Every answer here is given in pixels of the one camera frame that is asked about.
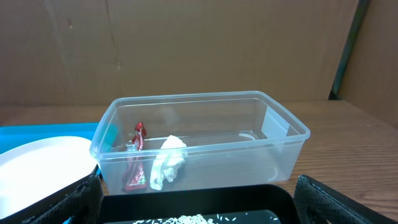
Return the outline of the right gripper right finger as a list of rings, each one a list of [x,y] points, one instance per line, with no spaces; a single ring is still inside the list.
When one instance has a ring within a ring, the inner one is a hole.
[[[298,178],[294,202],[301,223],[395,224],[307,175]]]

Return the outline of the red ketchup sachet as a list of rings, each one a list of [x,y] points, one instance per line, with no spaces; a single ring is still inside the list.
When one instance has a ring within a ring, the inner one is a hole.
[[[147,131],[142,122],[139,122],[134,128],[135,134],[132,139],[132,147],[129,152],[142,151],[144,149],[144,137]],[[127,158],[128,165],[122,176],[122,191],[130,193],[133,190],[144,189],[147,186],[144,172],[144,165],[140,157]]]

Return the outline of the white tissue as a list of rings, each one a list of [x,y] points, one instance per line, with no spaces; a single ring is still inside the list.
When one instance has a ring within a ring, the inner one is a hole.
[[[178,175],[178,170],[185,163],[185,154],[180,151],[166,152],[166,149],[183,148],[187,145],[178,137],[170,135],[160,148],[150,172],[150,187],[162,190],[164,180],[173,182]]]

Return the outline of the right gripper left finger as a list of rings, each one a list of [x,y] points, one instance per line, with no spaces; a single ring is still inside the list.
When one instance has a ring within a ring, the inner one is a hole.
[[[72,193],[64,196],[55,205],[51,205],[45,212],[27,218],[22,223],[56,224],[65,221],[68,223],[96,223],[102,200],[103,191],[100,177],[91,174]]]

